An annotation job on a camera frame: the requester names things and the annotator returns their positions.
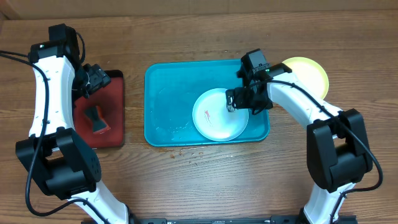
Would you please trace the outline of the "light blue plastic plate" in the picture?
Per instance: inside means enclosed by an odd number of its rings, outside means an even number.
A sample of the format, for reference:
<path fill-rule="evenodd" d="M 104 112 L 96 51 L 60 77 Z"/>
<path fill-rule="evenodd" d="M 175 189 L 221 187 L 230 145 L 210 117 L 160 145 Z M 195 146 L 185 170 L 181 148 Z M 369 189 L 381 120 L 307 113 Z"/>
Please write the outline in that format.
<path fill-rule="evenodd" d="M 223 142 L 233 140 L 243 133 L 249 121 L 249 111 L 228 111 L 226 89 L 214 88 L 198 97 L 193 106 L 192 118 L 202 136 Z"/>

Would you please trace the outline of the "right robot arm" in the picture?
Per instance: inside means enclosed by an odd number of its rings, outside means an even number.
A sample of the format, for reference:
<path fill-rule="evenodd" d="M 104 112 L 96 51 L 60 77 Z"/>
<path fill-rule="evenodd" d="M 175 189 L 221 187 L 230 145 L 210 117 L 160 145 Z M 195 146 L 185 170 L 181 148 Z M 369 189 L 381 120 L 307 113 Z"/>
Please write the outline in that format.
<path fill-rule="evenodd" d="M 228 111 L 249 109 L 257 115 L 278 104 L 307 132 L 307 169 L 314 186 L 295 222 L 356 223 L 355 218 L 340 218 L 338 212 L 376 162 L 361 114 L 327 103 L 286 64 L 269 64 L 259 49 L 241 58 L 236 74 L 243 85 L 226 91 Z"/>

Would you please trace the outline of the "green plastic plate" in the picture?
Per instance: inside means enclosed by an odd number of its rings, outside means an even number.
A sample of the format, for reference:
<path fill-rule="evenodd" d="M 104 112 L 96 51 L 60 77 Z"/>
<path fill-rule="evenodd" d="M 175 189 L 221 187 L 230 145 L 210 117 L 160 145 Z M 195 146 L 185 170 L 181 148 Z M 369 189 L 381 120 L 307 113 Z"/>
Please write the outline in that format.
<path fill-rule="evenodd" d="M 319 63 L 306 57 L 292 57 L 282 63 L 291 68 L 312 93 L 321 99 L 326 97 L 329 90 L 329 79 Z"/>

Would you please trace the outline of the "orange and green sponge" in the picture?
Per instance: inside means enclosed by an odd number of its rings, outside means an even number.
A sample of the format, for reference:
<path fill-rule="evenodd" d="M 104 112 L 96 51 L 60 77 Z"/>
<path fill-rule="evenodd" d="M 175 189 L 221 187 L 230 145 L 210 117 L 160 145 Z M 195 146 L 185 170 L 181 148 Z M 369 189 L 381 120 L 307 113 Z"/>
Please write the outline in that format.
<path fill-rule="evenodd" d="M 103 134 L 111 129 L 109 124 L 103 118 L 102 110 L 99 106 L 87 108 L 84 110 L 84 114 L 90 120 L 93 134 Z"/>

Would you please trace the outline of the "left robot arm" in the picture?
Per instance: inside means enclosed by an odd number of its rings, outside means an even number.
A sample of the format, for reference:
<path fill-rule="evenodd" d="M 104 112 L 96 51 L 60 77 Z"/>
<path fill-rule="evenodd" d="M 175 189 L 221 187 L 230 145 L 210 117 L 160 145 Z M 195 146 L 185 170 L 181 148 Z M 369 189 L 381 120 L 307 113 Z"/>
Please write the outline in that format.
<path fill-rule="evenodd" d="M 16 143 L 28 172 L 25 203 L 38 217 L 78 205 L 94 223 L 130 223 L 129 208 L 101 180 L 95 151 L 75 130 L 74 102 L 89 98 L 112 78 L 84 63 L 82 36 L 65 24 L 49 27 L 49 41 L 34 44 L 27 64 L 35 73 L 35 113 L 29 137 Z"/>

